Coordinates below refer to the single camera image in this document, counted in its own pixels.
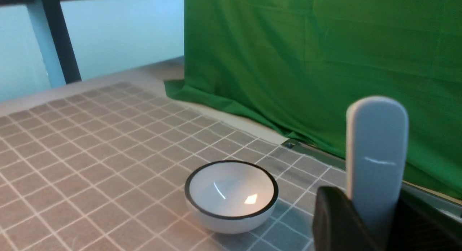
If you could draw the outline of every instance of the green cloth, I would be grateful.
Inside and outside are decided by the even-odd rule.
[[[404,179],[462,199],[461,34],[462,0],[185,0],[185,80],[166,89],[340,157],[348,105],[394,98]]]

